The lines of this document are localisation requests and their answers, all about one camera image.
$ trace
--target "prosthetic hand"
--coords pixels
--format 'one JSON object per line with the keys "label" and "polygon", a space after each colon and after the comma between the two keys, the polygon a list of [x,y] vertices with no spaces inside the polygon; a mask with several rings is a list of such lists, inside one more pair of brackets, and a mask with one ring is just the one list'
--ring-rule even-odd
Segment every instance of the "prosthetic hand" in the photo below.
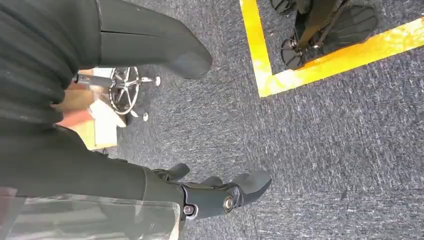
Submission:
{"label": "prosthetic hand", "polygon": [[203,77],[211,55],[181,22],[120,0],[3,0],[0,31],[0,187],[17,197],[172,202],[184,221],[227,214],[271,184],[264,171],[227,184],[217,177],[180,183],[184,164],[152,171],[110,159],[54,125],[63,117],[51,104],[63,101],[79,69],[161,64],[187,79]]}
{"label": "prosthetic hand", "polygon": [[289,69],[368,39],[377,27],[373,6],[349,5],[350,0],[271,0],[278,13],[297,5],[294,35],[281,46]]}

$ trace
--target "robotic hand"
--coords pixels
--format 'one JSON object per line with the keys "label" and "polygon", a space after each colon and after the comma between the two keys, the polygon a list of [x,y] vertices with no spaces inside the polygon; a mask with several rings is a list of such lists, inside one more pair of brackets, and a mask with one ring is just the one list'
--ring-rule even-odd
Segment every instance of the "robotic hand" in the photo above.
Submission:
{"label": "robotic hand", "polygon": [[184,221],[227,214],[271,184],[265,171],[227,184],[217,177],[181,183],[189,172],[184,164],[150,170],[110,159],[54,125],[63,117],[51,104],[63,101],[79,69],[161,64],[186,79],[205,76],[212,57],[178,20],[121,0],[2,0],[0,31],[0,188],[21,198],[177,203]]}

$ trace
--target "clear plastic sheet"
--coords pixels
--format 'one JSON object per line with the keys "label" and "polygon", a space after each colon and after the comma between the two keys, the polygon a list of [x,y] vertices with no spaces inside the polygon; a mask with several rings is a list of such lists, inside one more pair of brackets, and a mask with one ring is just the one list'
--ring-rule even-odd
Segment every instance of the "clear plastic sheet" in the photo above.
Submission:
{"label": "clear plastic sheet", "polygon": [[61,195],[15,197],[0,188],[0,239],[177,240],[180,207],[173,202]]}

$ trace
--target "yellow floor marking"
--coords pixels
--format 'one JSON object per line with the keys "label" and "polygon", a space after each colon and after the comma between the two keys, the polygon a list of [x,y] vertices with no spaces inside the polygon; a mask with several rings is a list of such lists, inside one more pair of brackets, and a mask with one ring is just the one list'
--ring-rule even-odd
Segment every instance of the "yellow floor marking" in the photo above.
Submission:
{"label": "yellow floor marking", "polygon": [[260,97],[281,93],[396,54],[424,46],[424,17],[273,75],[257,0],[240,0]]}

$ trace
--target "gray carpet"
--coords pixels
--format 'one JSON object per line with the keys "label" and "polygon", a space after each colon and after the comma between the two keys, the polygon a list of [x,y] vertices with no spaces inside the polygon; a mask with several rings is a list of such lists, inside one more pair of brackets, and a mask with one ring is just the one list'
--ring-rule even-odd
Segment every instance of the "gray carpet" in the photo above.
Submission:
{"label": "gray carpet", "polygon": [[[113,156],[150,168],[187,163],[190,181],[256,169],[261,201],[189,222],[184,240],[423,239],[424,48],[260,99],[238,0],[133,0],[185,23],[214,58],[202,80],[164,68]],[[422,0],[375,0],[377,33],[424,14]],[[275,73],[294,13],[258,0]]]}

